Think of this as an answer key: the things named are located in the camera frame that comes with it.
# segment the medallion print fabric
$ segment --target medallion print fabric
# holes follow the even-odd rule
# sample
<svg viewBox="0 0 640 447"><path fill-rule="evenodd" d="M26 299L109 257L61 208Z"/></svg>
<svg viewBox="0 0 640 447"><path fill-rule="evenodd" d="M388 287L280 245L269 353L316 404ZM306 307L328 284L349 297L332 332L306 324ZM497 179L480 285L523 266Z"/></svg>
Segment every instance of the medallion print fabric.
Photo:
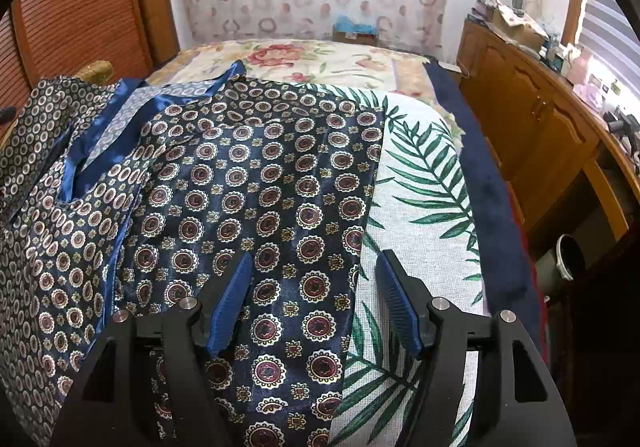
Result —
<svg viewBox="0 0 640 447"><path fill-rule="evenodd" d="M41 80L0 150L0 380L38 445L47 443L73 374L101 328L99 272L117 232L117 223L103 227L101 240L84 246L84 233L74 231L84 221L55 201L62 162L68 144L98 113L117 109L137 83Z"/></svg>
<svg viewBox="0 0 640 447"><path fill-rule="evenodd" d="M234 66L202 96L149 99L74 178L100 137L88 127L92 140L65 149L5 231L3 266L25 295L3 300L2 378L41 445L114 309L164 311L238 250L254 280L232 344L202 364L215 401L239 443L327 442L384 113ZM171 437L162 357L149 361L158 431Z"/></svg>

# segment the black object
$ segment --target black object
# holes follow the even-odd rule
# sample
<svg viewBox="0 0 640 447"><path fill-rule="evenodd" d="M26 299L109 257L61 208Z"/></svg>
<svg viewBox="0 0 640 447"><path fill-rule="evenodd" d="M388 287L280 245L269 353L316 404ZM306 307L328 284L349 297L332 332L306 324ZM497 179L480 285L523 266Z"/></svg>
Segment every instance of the black object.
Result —
<svg viewBox="0 0 640 447"><path fill-rule="evenodd" d="M15 118L15 107L3 107L0 109L0 125L4 125L5 123L12 122Z"/></svg>
<svg viewBox="0 0 640 447"><path fill-rule="evenodd" d="M513 13L516 15L518 15L517 11L522 12L522 15L518 15L518 17L522 17L524 15L524 0L511 0L511 7L513 8Z"/></svg>
<svg viewBox="0 0 640 447"><path fill-rule="evenodd" d="M463 392L467 351L479 351L478 381L467 446L573 447L571 423L556 386L523 325L510 311L493 317L460 311L433 298L422 281L409 277L392 250L376 263L378 279L395 276L419 320L435 324L436 339L417 398L396 447L448 447ZM393 290L383 290L388 297ZM398 301L392 294L392 305ZM392 322L394 311L391 311ZM409 338L399 333L402 345Z"/></svg>
<svg viewBox="0 0 640 447"><path fill-rule="evenodd" d="M577 275L583 274L587 269L580 245L569 234L564 234L564 236L560 237L560 258L571 277L575 278Z"/></svg>
<svg viewBox="0 0 640 447"><path fill-rule="evenodd" d="M88 430L92 431L93 447L160 445L151 416L151 391L142 376L143 361L151 349L162 350L164 354L178 437L178 440L164 439L162 444L231 446L220 407L211 400L196 357L206 354L204 348L210 344L216 317L223 321L226 318L217 316L216 308L228 289L241 292L239 300L244 300L248 282L239 286L234 280L246 279L248 268L250 281L251 265L248 252L236 253L221 276L212 275L204 284L198 299L185 297L165 313L139 318L126 310L114 313L74 379L50 447L84 445ZM231 308L233 322L238 310L239 307ZM223 329L227 342L231 331L232 327Z"/></svg>
<svg viewBox="0 0 640 447"><path fill-rule="evenodd" d="M638 153L638 138L636 138L636 132L640 131L640 123L636 120L632 114L625 114L617 107L615 112L606 112L603 116L605 122L607 122L607 128L609 132L620 140L624 136L628 138L631 146L631 160L633 160L636 167L636 175L640 175L640 168L636 163L636 154Z"/></svg>

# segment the window blind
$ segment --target window blind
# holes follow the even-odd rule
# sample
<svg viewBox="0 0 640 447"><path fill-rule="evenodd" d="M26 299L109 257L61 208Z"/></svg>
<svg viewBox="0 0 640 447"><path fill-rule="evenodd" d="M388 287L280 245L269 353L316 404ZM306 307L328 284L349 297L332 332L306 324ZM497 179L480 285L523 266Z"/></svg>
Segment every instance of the window blind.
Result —
<svg viewBox="0 0 640 447"><path fill-rule="evenodd" d="M615 0L587 0L578 42L640 97L640 41Z"/></svg>

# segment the bed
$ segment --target bed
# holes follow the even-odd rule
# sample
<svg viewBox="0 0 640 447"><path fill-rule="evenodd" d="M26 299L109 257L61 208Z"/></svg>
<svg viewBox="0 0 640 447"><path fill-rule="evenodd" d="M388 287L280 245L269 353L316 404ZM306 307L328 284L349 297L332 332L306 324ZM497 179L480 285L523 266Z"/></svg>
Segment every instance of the bed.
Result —
<svg viewBox="0 0 640 447"><path fill-rule="evenodd" d="M147 94L170 91L171 84L210 80L237 59L252 77L306 84L387 115L356 286L342 404L331 425L332 445L393 443L424 369L404 353L391 331L373 275L380 250L394 249L409 274L464 311L514 309L540 345L540 307L508 209L508 193L486 146L479 143L478 124L442 69L420 56L329 41L229 41L185 50L172 58L177 42L167 1L131 0L127 17L140 42L136 66L122 65L130 53L126 46L108 54L95 45L84 53L70 52L85 59L75 62L74 69L92 59L109 59L116 70L113 78L129 70L142 75L156 68L146 78L145 94L129 99L90 160L126 127ZM20 37L16 14L12 40L22 43L17 45L19 52L15 44L12 51L24 62L28 38ZM86 40L83 44L90 46ZM23 77L23 88L33 86L41 71L54 66L54 57L24 66L29 76ZM491 196L486 196L488 186L493 189ZM472 416L475 361L469 353L453 446L465 443Z"/></svg>

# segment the black gripper frame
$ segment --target black gripper frame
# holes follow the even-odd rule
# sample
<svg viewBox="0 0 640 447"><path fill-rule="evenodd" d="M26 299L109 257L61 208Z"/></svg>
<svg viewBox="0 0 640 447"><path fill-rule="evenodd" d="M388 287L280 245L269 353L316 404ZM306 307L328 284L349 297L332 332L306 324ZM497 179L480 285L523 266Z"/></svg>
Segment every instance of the black gripper frame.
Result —
<svg viewBox="0 0 640 447"><path fill-rule="evenodd" d="M114 314L76 374L50 447L87 445L88 434L92 447L231 447L221 407L212 402L196 359L206 354L212 313L243 255L235 253L221 276L209 278L191 308L176 303L162 314ZM143 375L150 350L164 355L176 433L162 442L150 384Z"/></svg>
<svg viewBox="0 0 640 447"><path fill-rule="evenodd" d="M424 283L384 250L412 303L422 300L419 319L436 326L433 346L418 356L428 367L396 447L449 447L463 393L467 351L478 351L478 377L468 447L575 447L574 431L558 389L526 329L514 314L492 317L465 313L433 296ZM383 268L378 261L376 269ZM425 323L420 329L428 329Z"/></svg>

